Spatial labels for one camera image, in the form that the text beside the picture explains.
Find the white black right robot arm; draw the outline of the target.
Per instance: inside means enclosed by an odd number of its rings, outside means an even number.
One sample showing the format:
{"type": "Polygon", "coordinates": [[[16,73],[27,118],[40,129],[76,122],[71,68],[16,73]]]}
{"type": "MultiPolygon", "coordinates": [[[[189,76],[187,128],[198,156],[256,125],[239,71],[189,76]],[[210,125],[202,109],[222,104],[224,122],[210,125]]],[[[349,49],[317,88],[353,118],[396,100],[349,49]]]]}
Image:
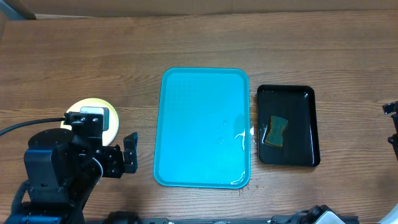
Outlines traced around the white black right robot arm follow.
{"type": "MultiPolygon", "coordinates": [[[[384,114],[391,114],[396,133],[389,136],[387,141],[392,145],[395,156],[397,157],[397,102],[388,103],[382,106],[384,114]]],[[[348,217],[337,215],[332,209],[326,205],[310,208],[297,212],[292,215],[287,223],[297,224],[349,224],[359,223],[358,217],[348,217]]]]}

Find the light green plate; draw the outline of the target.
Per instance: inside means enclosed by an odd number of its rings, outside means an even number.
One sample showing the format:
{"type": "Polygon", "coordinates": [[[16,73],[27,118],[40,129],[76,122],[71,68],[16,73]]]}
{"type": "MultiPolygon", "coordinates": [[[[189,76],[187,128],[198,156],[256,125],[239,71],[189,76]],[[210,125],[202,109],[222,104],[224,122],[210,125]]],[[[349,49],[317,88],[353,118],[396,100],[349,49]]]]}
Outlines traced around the light green plate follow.
{"type": "MultiPolygon", "coordinates": [[[[102,138],[85,138],[83,136],[75,135],[76,140],[84,142],[86,145],[93,144],[95,147],[100,146],[100,140],[102,140],[102,146],[108,146],[115,139],[118,130],[119,130],[119,117],[115,110],[115,108],[105,100],[99,98],[86,98],[84,100],[80,100],[74,105],[72,105],[67,112],[74,111],[79,112],[80,108],[83,106],[94,106],[94,107],[105,107],[109,109],[109,129],[107,131],[103,131],[102,138]]],[[[71,126],[67,126],[63,124],[63,121],[60,125],[63,129],[69,129],[72,131],[71,126]]]]}

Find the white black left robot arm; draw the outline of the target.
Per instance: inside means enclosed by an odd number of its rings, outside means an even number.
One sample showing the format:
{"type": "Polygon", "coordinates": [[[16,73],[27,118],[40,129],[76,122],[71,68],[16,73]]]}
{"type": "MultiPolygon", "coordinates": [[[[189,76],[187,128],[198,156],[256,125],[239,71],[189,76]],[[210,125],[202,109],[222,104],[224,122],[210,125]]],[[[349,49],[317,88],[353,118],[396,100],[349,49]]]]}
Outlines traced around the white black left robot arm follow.
{"type": "Polygon", "coordinates": [[[137,170],[137,133],[104,146],[102,131],[55,128],[32,136],[24,154],[28,179],[19,187],[6,223],[84,223],[83,209],[102,177],[137,170]]]}

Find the green yellow sponge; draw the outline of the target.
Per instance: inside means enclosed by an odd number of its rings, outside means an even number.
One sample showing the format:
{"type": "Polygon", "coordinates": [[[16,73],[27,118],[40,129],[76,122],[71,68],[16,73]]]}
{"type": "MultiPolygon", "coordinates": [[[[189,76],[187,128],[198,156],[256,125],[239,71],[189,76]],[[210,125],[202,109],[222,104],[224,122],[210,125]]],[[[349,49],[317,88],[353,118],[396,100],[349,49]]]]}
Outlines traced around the green yellow sponge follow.
{"type": "Polygon", "coordinates": [[[263,142],[272,147],[282,148],[284,143],[284,132],[287,126],[287,119],[280,116],[271,116],[263,142]]]}

